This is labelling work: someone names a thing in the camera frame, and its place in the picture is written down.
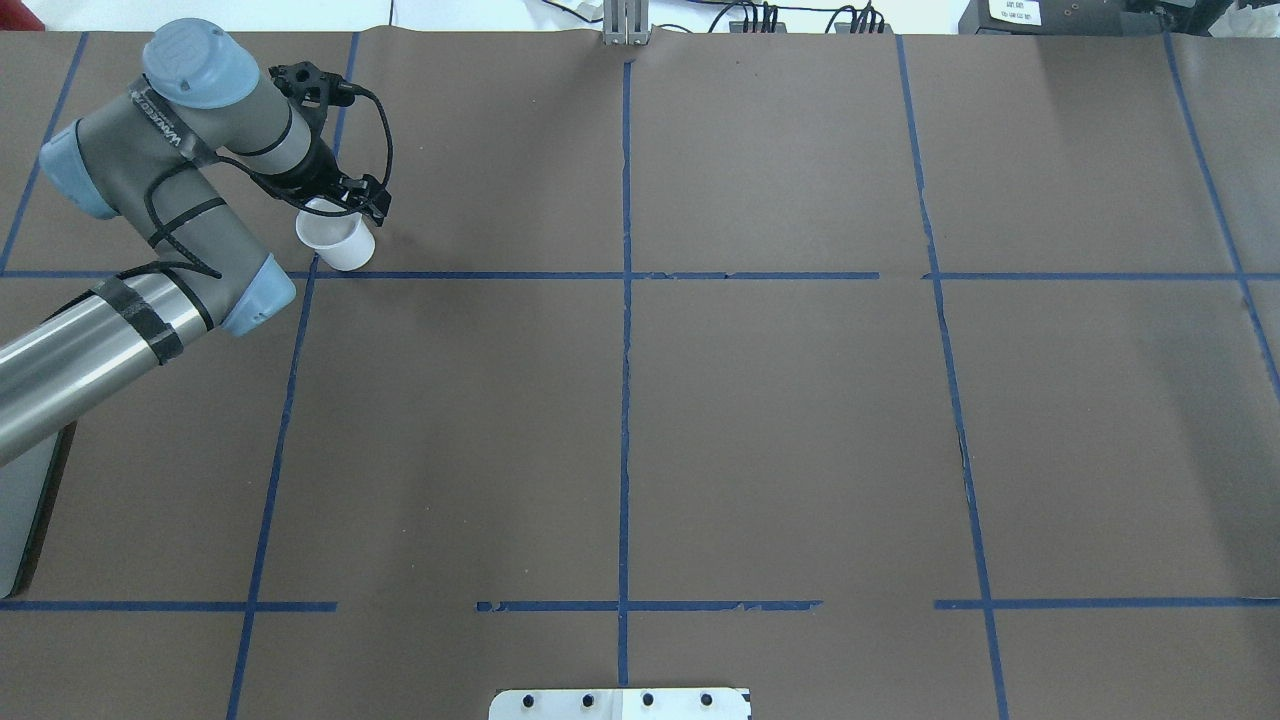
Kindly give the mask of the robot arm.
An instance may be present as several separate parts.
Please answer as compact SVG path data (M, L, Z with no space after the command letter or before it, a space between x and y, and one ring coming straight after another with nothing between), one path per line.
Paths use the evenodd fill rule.
M243 336L287 307L294 282L215 190L228 165L311 217L381 225L390 168L344 173L323 136L332 108L376 100L310 61L262 68L210 20L155 31L127 91L38 152L84 214L125 219L154 260L97 281L3 347L3 461L10 462L211 331Z

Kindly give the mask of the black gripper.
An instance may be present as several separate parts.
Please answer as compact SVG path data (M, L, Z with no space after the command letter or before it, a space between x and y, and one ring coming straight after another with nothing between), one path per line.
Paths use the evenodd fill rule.
M266 176L265 187L301 214L321 218L364 214L379 228L384 227L392 202L383 182L369 174L347 176L328 150L308 152L296 168Z

